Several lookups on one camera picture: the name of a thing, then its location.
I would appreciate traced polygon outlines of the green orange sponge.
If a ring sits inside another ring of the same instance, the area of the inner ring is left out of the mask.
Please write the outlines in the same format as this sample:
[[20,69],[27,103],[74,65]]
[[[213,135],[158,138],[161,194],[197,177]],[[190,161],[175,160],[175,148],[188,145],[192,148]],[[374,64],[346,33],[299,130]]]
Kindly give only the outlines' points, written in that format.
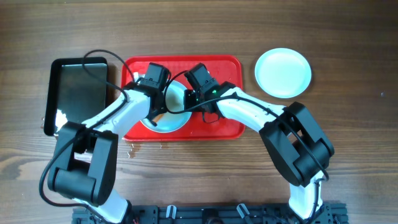
[[155,118],[153,118],[153,122],[157,123],[165,114],[159,114]]

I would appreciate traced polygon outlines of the pale blue plate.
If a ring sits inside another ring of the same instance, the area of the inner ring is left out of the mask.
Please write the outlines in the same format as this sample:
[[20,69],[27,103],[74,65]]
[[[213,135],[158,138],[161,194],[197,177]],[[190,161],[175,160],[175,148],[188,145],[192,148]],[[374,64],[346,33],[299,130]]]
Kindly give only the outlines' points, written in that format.
[[254,76],[268,95],[287,99],[299,96],[309,87],[312,69],[307,59],[297,51],[276,48],[258,58]]
[[[184,109],[183,97],[184,91],[187,88],[178,81],[173,81],[166,94],[166,104],[170,111],[181,111]],[[182,128],[190,119],[192,112],[172,114],[169,112],[164,113],[165,115],[155,123],[154,126],[148,119],[141,120],[141,123],[151,131],[156,133],[171,133]]]

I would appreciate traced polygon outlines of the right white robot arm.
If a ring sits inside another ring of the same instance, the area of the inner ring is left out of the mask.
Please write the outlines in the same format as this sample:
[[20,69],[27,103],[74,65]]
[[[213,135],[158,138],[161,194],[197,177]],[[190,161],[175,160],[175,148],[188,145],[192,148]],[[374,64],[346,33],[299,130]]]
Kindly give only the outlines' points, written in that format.
[[302,220],[314,221],[335,150],[303,104],[273,105],[230,82],[193,84],[184,104],[189,111],[215,113],[258,132],[275,168],[290,184],[290,208]]

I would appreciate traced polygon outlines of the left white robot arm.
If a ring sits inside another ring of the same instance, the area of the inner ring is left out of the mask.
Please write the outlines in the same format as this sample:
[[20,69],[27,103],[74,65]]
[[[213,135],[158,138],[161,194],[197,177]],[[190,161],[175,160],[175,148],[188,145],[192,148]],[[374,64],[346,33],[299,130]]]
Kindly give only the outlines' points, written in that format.
[[47,186],[102,222],[135,223],[131,202],[114,189],[118,143],[136,123],[160,111],[166,84],[167,78],[141,78],[121,88],[120,96],[96,116],[67,122],[40,178],[42,199],[61,206],[45,196]]

